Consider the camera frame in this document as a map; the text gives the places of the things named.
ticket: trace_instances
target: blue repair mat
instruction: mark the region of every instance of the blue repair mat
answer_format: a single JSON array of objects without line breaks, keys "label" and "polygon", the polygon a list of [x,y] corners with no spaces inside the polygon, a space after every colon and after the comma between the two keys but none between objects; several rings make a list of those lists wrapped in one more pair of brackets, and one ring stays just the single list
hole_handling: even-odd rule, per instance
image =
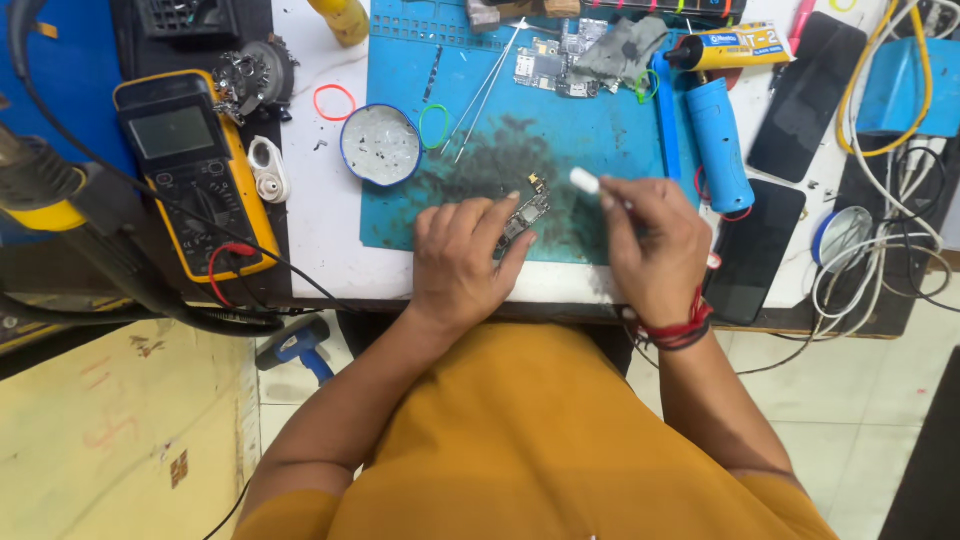
[{"label": "blue repair mat", "polygon": [[[612,14],[610,9],[587,9],[583,17],[612,20]],[[528,22],[558,29],[561,23]],[[576,21],[570,30],[576,31]],[[367,101],[392,105],[414,124],[424,108],[441,104],[450,112],[449,134],[513,33],[514,28],[502,26],[473,36],[462,0],[373,0]],[[662,48],[672,49],[677,35],[685,32],[671,32]],[[412,224],[421,210],[471,197],[500,199],[514,190],[520,191],[522,204],[534,195],[527,178],[536,173],[550,188],[551,210],[534,225],[540,240],[528,259],[609,264],[603,214],[595,198],[569,183],[570,169],[580,166],[598,176],[628,179],[665,176],[656,103],[639,104],[625,86],[615,95],[601,88],[595,99],[570,99],[516,84],[516,49],[530,47],[533,37],[560,39],[534,30],[519,32],[459,163],[454,160],[482,94],[442,156],[443,146],[424,151],[420,169],[400,184],[363,182],[360,239],[365,246],[412,251]],[[695,81],[679,72],[674,80],[684,171],[679,182],[699,207],[693,175],[700,156],[684,103],[685,91]],[[428,111],[422,119],[425,144],[435,144],[443,130],[443,111]]]}]

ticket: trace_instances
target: blue plastic box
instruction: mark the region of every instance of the blue plastic box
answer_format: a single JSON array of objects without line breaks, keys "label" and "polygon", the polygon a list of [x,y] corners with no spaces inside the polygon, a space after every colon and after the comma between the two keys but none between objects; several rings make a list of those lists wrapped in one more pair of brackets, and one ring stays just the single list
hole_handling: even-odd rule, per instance
[{"label": "blue plastic box", "polygon": [[[953,137],[960,129],[960,42],[928,38],[933,103],[917,135]],[[856,129],[862,135],[900,135],[924,104],[924,71],[917,39],[880,47],[870,72]]]}]

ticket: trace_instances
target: mustard yellow shirt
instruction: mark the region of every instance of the mustard yellow shirt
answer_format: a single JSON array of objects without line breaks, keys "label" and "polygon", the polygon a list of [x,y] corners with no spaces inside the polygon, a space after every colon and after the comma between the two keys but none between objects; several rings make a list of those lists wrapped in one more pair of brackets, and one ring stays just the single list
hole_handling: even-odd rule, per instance
[{"label": "mustard yellow shirt", "polygon": [[735,479],[582,333],[485,325],[399,405],[343,498],[273,499],[237,540],[835,539],[783,479]]}]

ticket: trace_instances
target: hand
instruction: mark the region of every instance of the hand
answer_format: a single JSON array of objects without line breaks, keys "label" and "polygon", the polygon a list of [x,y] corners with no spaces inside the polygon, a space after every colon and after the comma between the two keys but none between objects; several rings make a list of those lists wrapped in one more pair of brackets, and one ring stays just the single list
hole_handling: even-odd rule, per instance
[{"label": "hand", "polygon": [[493,251],[518,201],[515,191],[496,204],[470,199],[417,216],[414,295],[407,311],[450,344],[490,317],[514,290],[537,234],[527,231],[515,239],[498,267]]},{"label": "hand", "polygon": [[[712,230],[666,179],[600,179],[610,264],[620,291],[647,328],[690,320],[697,285],[707,272]],[[633,205],[630,213],[624,203]],[[637,238],[634,220],[647,229]]]}]

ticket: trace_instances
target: person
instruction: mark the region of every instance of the person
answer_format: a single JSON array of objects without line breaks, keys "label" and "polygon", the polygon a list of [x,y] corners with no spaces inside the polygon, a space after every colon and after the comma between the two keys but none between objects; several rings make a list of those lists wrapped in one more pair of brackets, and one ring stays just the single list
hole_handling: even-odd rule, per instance
[{"label": "person", "polygon": [[[668,180],[602,186],[620,292],[688,325],[709,226]],[[409,306],[283,428],[234,538],[835,539],[712,331],[658,342],[662,422],[580,331],[481,324],[537,240],[492,263],[517,201],[417,217]]]}]

